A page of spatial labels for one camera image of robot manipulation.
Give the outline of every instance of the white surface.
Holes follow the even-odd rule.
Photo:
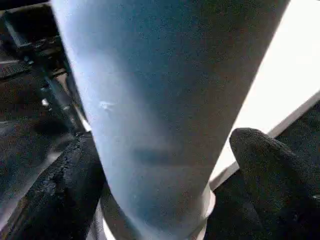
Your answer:
[[[291,0],[232,129],[270,133],[320,90],[319,23],[320,1]],[[227,140],[210,180],[235,162]]]

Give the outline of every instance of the black fabric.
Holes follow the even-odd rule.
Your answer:
[[[307,195],[317,193],[320,165],[320,102],[276,139],[285,143],[297,159],[303,159],[303,161],[290,161],[290,164],[293,164],[291,167],[295,169],[296,177],[306,187]],[[272,239],[272,236],[268,235],[269,232],[263,228],[262,221],[252,204],[252,196],[247,193],[247,189],[244,175],[238,170],[214,191],[216,206],[208,219],[206,240]]]

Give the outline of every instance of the worn black material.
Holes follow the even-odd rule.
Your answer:
[[[91,135],[78,136],[19,201],[1,239],[85,239],[105,182]]]
[[[0,10],[19,8],[45,2],[48,2],[48,0],[0,0]]]

